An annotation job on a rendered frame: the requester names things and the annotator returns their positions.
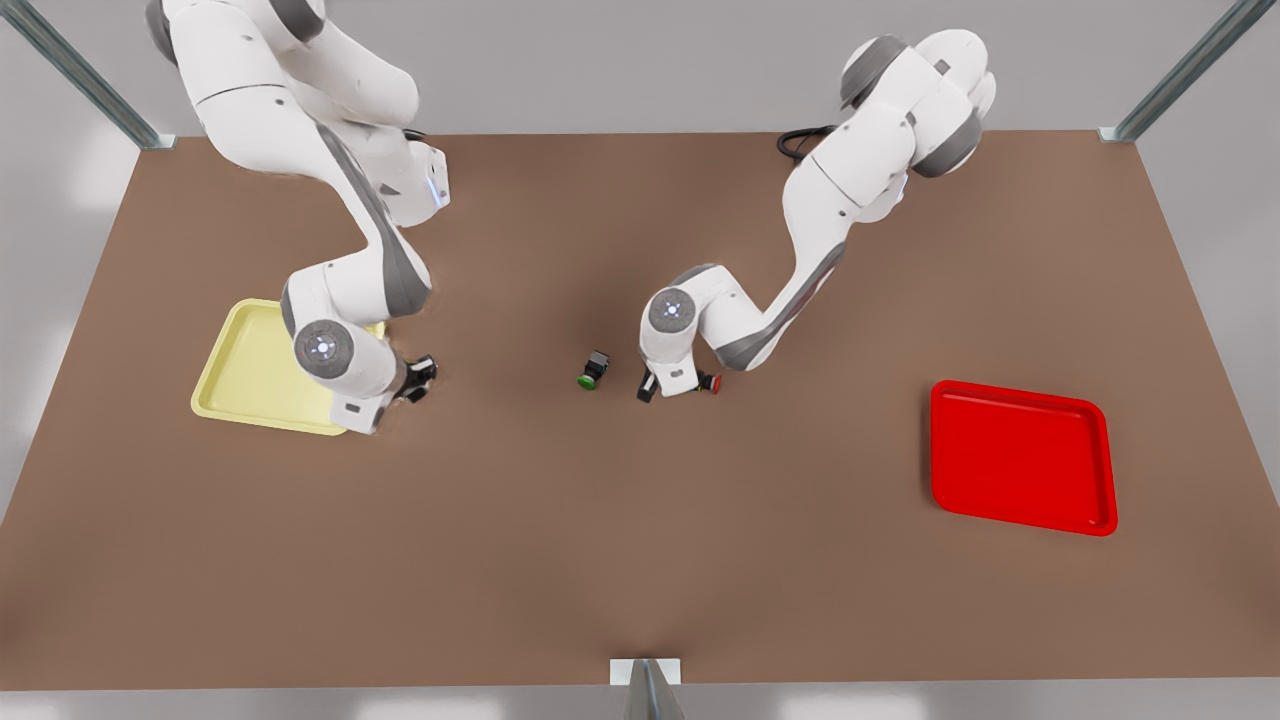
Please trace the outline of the yellow tray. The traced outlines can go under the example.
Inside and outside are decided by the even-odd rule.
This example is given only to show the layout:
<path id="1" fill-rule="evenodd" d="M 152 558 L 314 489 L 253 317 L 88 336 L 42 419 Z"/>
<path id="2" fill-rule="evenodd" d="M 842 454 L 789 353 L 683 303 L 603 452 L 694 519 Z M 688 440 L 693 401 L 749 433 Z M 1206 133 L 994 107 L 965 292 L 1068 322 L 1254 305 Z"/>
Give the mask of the yellow tray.
<path id="1" fill-rule="evenodd" d="M 319 436 L 353 421 L 372 433 L 375 409 L 404 380 L 381 325 L 319 318 L 294 345 L 278 301 L 246 299 L 228 314 L 191 397 L 200 416 Z"/>

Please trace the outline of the silver frame post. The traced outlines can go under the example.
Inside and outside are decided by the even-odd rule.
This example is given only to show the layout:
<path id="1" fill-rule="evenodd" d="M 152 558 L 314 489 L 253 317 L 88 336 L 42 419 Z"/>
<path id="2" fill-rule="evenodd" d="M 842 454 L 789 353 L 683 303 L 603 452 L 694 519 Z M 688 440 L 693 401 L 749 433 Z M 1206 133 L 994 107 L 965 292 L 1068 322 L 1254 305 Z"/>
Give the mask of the silver frame post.
<path id="1" fill-rule="evenodd" d="M 166 150 L 175 146 L 177 137 L 156 132 L 29 0 L 0 0 L 0 18 L 138 149 Z"/>
<path id="2" fill-rule="evenodd" d="M 626 685 L 623 720 L 685 720 L 673 685 L 682 683 L 680 659 L 612 659 L 612 685 Z"/>
<path id="3" fill-rule="evenodd" d="M 1235 0 L 1116 126 L 1097 129 L 1100 140 L 1135 143 L 1276 4 L 1277 0 Z"/>

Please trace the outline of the red tray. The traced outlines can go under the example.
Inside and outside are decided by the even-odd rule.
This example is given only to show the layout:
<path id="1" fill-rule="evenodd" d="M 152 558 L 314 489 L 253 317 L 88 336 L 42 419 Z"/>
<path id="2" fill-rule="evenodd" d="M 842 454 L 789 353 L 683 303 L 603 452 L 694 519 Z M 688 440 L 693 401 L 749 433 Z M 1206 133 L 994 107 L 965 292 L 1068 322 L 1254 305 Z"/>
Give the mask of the red tray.
<path id="1" fill-rule="evenodd" d="M 928 427 L 942 509 L 1093 537 L 1117 529 L 1108 428 L 1094 404 L 940 380 Z"/>

